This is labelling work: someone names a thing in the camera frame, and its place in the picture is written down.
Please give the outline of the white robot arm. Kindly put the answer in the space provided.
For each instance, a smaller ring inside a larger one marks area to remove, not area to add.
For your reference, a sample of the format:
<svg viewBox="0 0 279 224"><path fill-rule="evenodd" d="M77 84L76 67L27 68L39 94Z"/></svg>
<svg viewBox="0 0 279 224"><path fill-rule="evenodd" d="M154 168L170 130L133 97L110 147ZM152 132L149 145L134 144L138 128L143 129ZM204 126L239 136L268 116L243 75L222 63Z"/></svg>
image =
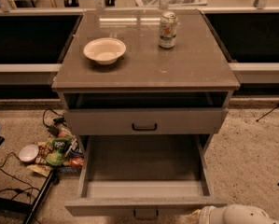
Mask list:
<svg viewBox="0 0 279 224"><path fill-rule="evenodd" d="M223 207L205 206L197 217L198 224L279 224L262 209L242 204Z"/></svg>

